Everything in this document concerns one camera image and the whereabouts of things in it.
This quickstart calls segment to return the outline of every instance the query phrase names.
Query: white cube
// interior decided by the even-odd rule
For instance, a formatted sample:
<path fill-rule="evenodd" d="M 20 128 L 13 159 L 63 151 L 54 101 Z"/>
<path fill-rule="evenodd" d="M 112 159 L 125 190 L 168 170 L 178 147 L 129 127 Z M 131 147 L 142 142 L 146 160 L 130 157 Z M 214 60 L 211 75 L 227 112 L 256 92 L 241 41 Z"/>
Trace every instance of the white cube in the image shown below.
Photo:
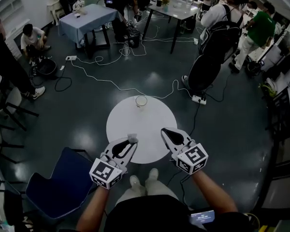
<path fill-rule="evenodd" d="M 208 154 L 201 144 L 197 144 L 177 155 L 176 165 L 188 174 L 200 170 L 206 165 Z"/>
<path fill-rule="evenodd" d="M 96 158 L 89 175 L 93 182 L 106 189 L 110 189 L 121 180 L 123 173 L 122 170 Z"/>

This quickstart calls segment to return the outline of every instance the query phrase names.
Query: phone screen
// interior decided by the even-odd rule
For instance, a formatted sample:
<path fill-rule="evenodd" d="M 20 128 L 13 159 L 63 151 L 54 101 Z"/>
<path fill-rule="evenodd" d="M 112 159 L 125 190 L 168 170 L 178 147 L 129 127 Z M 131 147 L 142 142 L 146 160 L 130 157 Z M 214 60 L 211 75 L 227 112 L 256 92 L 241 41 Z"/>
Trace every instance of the phone screen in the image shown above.
<path fill-rule="evenodd" d="M 193 213 L 190 215 L 191 219 L 190 222 L 192 224 L 195 223 L 208 223 L 208 222 L 212 222 L 215 219 L 215 212 L 212 211 L 203 211 L 203 212 L 199 212 L 199 213 Z"/>

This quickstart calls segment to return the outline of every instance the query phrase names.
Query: gray cloth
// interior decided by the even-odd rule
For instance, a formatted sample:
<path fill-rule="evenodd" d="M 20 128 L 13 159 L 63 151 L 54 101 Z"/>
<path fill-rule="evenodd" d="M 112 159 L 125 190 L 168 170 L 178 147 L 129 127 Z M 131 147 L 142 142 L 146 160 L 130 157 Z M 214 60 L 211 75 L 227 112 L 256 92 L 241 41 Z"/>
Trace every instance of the gray cloth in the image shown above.
<path fill-rule="evenodd" d="M 86 33 L 113 21 L 115 18 L 123 20 L 121 14 L 111 8 L 90 4 L 83 9 L 87 12 L 86 15 L 76 18 L 75 12 L 73 12 L 61 18 L 58 27 L 59 35 L 67 35 L 70 40 L 77 43 L 78 47 Z"/>

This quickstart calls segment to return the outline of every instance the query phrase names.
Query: black backpack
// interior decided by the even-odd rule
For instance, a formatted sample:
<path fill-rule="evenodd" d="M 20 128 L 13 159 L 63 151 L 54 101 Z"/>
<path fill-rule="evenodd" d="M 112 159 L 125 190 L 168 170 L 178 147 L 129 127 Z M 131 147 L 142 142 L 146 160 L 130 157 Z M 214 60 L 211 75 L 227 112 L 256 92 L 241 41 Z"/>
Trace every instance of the black backpack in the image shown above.
<path fill-rule="evenodd" d="M 239 21 L 231 21 L 231 12 L 228 5 L 223 5 L 226 10 L 227 21 L 219 21 L 212 27 L 206 29 L 204 39 L 199 43 L 199 53 L 211 56 L 218 62 L 224 63 L 235 53 L 242 34 L 240 26 L 243 16 Z"/>

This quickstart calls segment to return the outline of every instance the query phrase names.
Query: green shirt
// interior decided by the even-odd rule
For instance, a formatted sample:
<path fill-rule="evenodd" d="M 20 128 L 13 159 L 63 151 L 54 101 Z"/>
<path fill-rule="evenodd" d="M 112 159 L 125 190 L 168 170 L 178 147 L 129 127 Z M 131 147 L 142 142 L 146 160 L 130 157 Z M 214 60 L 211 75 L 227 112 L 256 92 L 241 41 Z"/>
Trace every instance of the green shirt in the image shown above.
<path fill-rule="evenodd" d="M 263 11 L 253 18 L 255 24 L 248 29 L 248 36 L 260 47 L 264 46 L 269 37 L 274 36 L 275 22 Z"/>

